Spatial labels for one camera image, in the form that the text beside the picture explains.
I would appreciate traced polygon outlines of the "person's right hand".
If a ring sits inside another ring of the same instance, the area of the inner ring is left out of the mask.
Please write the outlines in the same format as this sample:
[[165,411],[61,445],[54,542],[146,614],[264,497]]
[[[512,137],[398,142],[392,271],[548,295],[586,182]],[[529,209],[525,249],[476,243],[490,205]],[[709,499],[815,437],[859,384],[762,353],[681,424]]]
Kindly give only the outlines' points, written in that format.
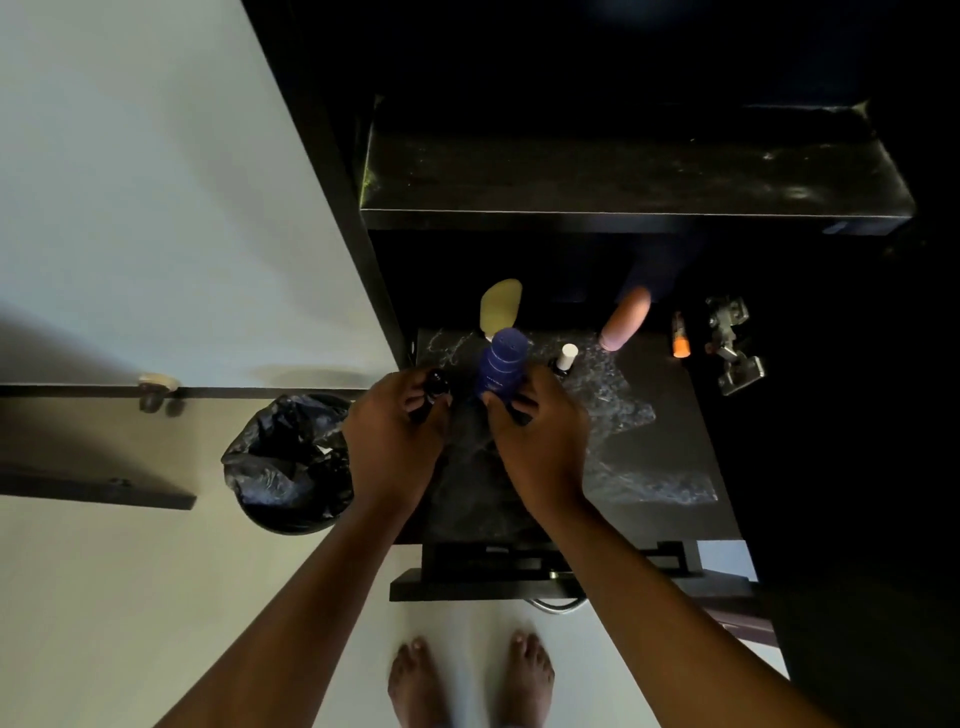
[[515,421],[507,404],[483,394],[489,430],[524,507],[546,531],[585,510],[583,477],[590,419],[545,365],[529,364],[512,403],[526,414]]

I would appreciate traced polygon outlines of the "small black bottle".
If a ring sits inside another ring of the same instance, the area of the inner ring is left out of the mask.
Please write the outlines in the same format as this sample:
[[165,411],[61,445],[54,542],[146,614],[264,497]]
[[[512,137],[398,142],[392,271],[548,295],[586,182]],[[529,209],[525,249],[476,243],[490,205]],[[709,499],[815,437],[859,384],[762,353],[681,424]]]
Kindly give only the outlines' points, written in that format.
[[408,408],[408,416],[415,424],[424,423],[437,401],[450,394],[450,380],[439,368],[428,370],[419,386],[420,394],[410,400]]

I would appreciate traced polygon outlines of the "blue ribbed bottle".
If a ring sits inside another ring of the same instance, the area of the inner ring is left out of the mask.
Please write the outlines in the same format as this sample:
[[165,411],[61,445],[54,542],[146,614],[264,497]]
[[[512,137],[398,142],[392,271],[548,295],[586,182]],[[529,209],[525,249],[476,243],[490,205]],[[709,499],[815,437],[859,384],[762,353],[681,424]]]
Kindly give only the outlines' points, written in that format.
[[490,392],[510,404],[524,382],[529,351],[528,338],[516,328],[503,328],[494,334],[479,359],[475,395],[481,398]]

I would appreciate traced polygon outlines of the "person's right forearm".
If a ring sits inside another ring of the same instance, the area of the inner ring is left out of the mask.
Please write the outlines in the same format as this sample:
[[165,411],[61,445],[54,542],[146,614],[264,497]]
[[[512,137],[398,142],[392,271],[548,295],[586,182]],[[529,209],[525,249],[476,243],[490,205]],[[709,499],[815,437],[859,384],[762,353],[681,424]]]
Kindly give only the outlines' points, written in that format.
[[582,495],[523,494],[661,728],[841,728],[719,625]]

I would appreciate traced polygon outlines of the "person's left forearm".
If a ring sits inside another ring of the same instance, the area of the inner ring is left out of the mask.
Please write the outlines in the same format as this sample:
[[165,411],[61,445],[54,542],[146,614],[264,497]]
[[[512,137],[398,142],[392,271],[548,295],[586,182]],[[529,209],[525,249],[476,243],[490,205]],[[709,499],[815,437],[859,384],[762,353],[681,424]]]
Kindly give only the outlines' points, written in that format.
[[378,571],[414,507],[356,498],[154,728],[311,728]]

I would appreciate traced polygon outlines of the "pale yellow tube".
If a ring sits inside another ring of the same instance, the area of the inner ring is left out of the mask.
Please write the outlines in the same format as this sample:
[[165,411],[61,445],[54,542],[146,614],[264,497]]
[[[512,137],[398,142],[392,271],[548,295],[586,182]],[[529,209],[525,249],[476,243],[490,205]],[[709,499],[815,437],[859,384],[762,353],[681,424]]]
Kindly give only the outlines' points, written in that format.
[[517,278],[507,278],[498,281],[483,294],[479,328],[487,341],[493,341],[500,331],[514,326],[519,315],[522,290],[522,283]]

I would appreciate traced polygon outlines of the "clear plastic sheet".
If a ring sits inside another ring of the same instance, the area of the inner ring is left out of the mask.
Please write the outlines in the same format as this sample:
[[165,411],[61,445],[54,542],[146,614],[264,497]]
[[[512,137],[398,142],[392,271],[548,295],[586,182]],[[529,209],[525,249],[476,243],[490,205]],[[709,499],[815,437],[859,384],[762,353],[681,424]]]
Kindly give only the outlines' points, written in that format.
[[[663,338],[634,335],[608,352],[585,329],[524,328],[529,359],[546,364],[571,344],[578,355],[559,383],[590,425],[583,472],[587,499],[633,543],[723,538],[730,529],[723,478],[685,366]],[[406,544],[520,544],[544,539],[506,475],[474,394],[488,343],[474,330],[416,332],[415,362],[446,375],[450,427],[426,495],[399,538]]]

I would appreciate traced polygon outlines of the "orange pink bottle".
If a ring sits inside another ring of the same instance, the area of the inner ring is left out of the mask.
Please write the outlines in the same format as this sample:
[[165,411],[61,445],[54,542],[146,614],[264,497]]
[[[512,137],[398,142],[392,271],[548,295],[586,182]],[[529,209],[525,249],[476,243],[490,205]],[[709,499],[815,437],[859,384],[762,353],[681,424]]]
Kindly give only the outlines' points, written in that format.
[[647,287],[638,285],[630,289],[602,327],[599,346],[609,353],[621,350],[642,327],[651,307],[652,295]]

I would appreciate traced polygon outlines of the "bin with black bag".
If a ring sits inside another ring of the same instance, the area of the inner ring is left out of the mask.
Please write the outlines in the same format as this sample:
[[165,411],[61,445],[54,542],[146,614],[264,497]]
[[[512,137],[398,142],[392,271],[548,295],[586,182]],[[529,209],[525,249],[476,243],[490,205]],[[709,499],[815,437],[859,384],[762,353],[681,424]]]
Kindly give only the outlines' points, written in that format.
[[221,457],[226,486],[258,527],[285,536],[333,526],[354,500],[342,425],[351,403],[282,394],[254,414]]

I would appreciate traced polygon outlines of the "black drawer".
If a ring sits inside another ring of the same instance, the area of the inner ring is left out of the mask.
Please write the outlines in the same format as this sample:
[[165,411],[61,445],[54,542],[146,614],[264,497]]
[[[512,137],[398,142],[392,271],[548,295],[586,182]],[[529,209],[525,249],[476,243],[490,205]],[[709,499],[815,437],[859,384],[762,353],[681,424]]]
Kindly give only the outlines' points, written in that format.
[[[659,541],[640,553],[691,599],[705,606],[757,598],[744,577],[704,569],[694,541]],[[419,567],[390,583],[393,603],[523,601],[586,598],[567,560],[554,546],[484,543],[426,544]]]

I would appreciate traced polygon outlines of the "metal cabinet hinge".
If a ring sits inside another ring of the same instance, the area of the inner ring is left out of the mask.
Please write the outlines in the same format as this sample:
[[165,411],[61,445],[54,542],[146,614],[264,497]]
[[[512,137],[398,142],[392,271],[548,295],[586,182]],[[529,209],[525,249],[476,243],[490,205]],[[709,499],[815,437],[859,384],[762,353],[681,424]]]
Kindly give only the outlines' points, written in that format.
[[738,327],[750,320],[749,308],[742,297],[705,299],[711,339],[706,346],[711,356],[720,358],[723,372],[717,378],[720,394],[731,397],[767,377],[762,358],[749,355],[745,344],[738,343]]

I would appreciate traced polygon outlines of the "black shelf board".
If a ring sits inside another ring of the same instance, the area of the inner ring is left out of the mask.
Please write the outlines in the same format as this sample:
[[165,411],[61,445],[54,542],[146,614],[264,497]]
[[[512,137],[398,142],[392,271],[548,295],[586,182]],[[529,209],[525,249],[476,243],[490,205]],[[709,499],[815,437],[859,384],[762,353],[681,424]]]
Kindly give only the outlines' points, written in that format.
[[369,230],[668,234],[784,221],[880,237],[917,213],[849,106],[385,102],[361,180]]

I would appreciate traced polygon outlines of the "door stopper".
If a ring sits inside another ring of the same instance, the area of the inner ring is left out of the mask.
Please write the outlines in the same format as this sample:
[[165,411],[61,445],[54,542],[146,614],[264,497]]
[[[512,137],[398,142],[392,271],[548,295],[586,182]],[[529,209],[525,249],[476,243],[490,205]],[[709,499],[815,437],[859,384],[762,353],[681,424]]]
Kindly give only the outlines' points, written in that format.
[[157,414],[181,387],[181,383],[171,375],[158,372],[145,372],[138,378],[138,408],[144,414]]

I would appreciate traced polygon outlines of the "person's foot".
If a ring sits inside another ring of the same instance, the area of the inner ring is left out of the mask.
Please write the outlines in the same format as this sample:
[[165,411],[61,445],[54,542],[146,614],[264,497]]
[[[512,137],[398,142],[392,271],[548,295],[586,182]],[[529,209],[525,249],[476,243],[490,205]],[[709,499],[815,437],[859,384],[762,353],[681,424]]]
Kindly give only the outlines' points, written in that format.
[[511,638],[500,690],[501,728],[545,728],[556,673],[546,647],[534,632],[519,630]]
[[400,728],[451,728],[445,687],[424,637],[402,643],[395,653],[388,695]]

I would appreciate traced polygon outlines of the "dark ledge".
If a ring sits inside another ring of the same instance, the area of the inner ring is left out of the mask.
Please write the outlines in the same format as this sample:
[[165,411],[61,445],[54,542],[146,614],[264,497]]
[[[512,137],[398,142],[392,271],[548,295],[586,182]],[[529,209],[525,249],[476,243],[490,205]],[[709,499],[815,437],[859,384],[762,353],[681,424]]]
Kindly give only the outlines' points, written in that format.
[[197,495],[161,478],[136,473],[71,474],[0,460],[0,496],[80,504],[190,511]]

